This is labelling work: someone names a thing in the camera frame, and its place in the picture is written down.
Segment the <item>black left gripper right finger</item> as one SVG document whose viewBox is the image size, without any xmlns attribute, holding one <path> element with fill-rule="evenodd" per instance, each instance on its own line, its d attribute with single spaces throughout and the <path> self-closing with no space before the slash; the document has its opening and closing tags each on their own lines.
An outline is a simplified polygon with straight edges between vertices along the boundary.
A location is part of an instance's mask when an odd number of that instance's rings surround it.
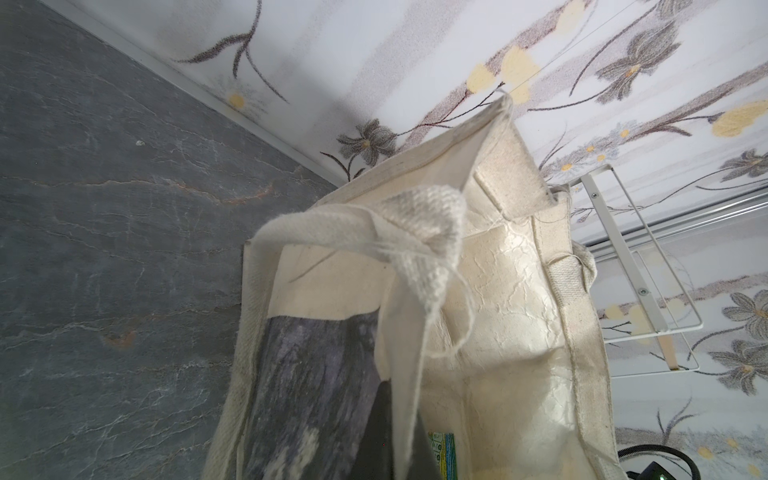
<svg viewBox="0 0 768 480">
<path fill-rule="evenodd" d="M 419 429 L 414 435 L 409 480 L 442 480 L 428 434 Z"/>
</svg>

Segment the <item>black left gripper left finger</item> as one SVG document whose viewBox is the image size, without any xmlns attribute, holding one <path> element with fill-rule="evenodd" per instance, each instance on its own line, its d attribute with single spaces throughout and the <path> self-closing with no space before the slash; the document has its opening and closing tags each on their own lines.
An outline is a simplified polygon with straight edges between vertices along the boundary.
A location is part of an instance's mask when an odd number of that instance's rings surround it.
<svg viewBox="0 0 768 480">
<path fill-rule="evenodd" d="M 350 471 L 350 480 L 393 478 L 392 393 L 389 381 L 379 384 L 368 421 Z"/>
</svg>

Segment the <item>green yellow candy bag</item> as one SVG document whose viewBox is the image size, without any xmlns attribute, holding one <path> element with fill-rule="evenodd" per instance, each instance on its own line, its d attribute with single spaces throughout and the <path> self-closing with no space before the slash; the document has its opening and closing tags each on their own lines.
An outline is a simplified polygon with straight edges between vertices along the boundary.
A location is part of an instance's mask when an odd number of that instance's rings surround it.
<svg viewBox="0 0 768 480">
<path fill-rule="evenodd" d="M 429 432 L 428 438 L 442 478 L 444 480 L 457 480 L 455 436 L 452 433 Z"/>
</svg>

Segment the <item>cream canvas tote bag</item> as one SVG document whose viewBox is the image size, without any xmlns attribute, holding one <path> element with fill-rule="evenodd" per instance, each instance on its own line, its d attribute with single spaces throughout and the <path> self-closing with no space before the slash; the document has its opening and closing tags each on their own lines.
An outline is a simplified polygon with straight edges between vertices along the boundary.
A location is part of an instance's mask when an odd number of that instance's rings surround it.
<svg viewBox="0 0 768 480">
<path fill-rule="evenodd" d="M 502 98 L 243 248 L 206 479 L 350 479 L 379 384 L 393 478 L 419 429 L 460 479 L 621 479 L 593 256 Z"/>
</svg>

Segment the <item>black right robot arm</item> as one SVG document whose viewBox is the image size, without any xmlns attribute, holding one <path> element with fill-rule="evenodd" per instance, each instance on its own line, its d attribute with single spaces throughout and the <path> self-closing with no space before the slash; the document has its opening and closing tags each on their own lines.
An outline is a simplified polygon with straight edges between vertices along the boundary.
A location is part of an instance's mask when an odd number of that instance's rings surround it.
<svg viewBox="0 0 768 480">
<path fill-rule="evenodd" d="M 669 456 L 674 459 L 682 461 L 687 466 L 687 471 L 692 480 L 701 480 L 702 475 L 698 465 L 694 460 L 683 453 L 682 451 L 669 447 L 666 445 L 658 444 L 641 444 L 624 448 L 618 451 L 618 457 L 620 460 L 629 457 L 642 456 L 642 455 L 655 455 L 655 456 Z M 675 480 L 676 477 L 672 475 L 664 466 L 657 461 L 650 462 L 642 471 L 627 471 L 626 476 L 629 479 L 634 480 Z"/>
</svg>

